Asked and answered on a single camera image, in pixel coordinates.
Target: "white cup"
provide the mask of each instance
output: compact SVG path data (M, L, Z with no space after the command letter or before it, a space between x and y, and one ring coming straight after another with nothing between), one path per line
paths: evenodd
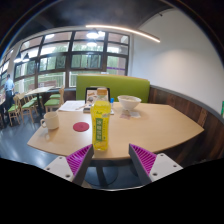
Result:
M57 112L48 112L44 115L44 119L40 121L40 124L43 128L55 129L59 127L59 119Z

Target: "wall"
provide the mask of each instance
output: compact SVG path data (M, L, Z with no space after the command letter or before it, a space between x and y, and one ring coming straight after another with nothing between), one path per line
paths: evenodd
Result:
M221 60L202 30L185 14L172 9L156 15L140 30L160 38L157 43L134 35L129 75L151 85L194 98L220 114L224 101Z

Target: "green bench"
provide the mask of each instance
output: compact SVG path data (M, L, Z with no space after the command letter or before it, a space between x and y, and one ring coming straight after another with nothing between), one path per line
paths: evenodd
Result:
M90 86L105 86L110 88L110 97L118 102L118 96L135 96L148 103L150 82L130 76L105 74L78 74L76 80L76 100L85 100L86 88Z

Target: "wooden chair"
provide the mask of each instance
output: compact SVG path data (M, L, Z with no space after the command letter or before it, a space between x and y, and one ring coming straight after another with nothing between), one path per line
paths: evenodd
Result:
M32 111L33 110L35 110L36 115L38 115L36 105L35 105L35 101L33 101L33 100L27 102L26 104L24 104L21 107L21 117L22 117L23 123L24 123L24 115L30 115L30 117L32 119L32 122L34 123L33 116L32 116Z
M8 110L11 126L12 126L12 118L14 118L14 119L17 118L17 121L20 124L19 115L20 115L20 111L21 111L21 103L20 103L19 97L17 95L13 97L13 100L14 100L15 104L13 104L11 106L11 108Z
M50 99L44 104L46 108L46 113L48 112L48 109L52 111L53 108L59 108L61 105L64 104L64 88L65 87L62 86L61 89L59 89L60 99Z
M50 96L50 99L58 99L58 100L59 100L60 97L61 97L60 93L59 93L59 94L52 94L52 95Z

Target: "ceiling light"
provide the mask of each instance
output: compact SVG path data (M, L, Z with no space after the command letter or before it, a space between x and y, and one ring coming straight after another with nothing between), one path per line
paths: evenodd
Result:
M99 36L100 37L104 37L105 36L105 32L99 31Z
M92 29L92 30L88 31L88 33L86 34L86 36L88 38L96 39L96 38L99 37L99 34L98 34L98 32L97 32L96 29Z
M89 42L87 42L86 44L88 47L95 47L97 46L96 41L95 40L91 40Z
M51 39L52 37L54 37L54 34L49 34L45 37L45 39Z
M143 37L149 38L151 40L154 40L156 42L160 42L160 39L158 37L155 37L155 36L153 36L151 34L148 34L148 33L143 33L143 32L139 32L139 31L136 31L136 30L131 30L131 29L128 29L128 28L117 27L117 26L105 26L105 25L86 25L86 27L100 27L100 28L109 28L109 29L115 29L115 30L123 30L123 31L127 31L127 32L130 32L130 33L138 34L140 36L143 36Z
M21 62L22 58L21 58L21 53L19 52L14 60L15 63Z
M23 62L27 62L27 61L29 61L29 60L30 60L30 58L29 58L29 54L26 53L25 57L23 58Z

